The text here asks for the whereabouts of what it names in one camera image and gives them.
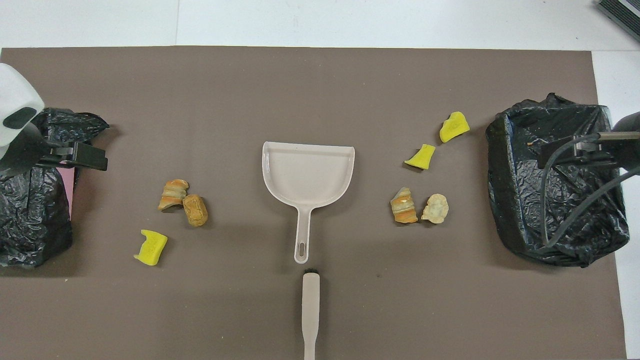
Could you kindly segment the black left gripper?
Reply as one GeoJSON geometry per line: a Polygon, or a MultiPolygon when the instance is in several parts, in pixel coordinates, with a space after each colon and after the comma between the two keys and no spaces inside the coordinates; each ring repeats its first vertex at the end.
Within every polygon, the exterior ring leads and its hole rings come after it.
{"type": "Polygon", "coordinates": [[[27,173],[33,167],[84,167],[107,171],[108,158],[103,149],[92,145],[74,143],[74,164],[71,162],[73,150],[64,142],[46,139],[39,128],[28,123],[7,146],[3,146],[0,160],[1,173],[27,173]]]}

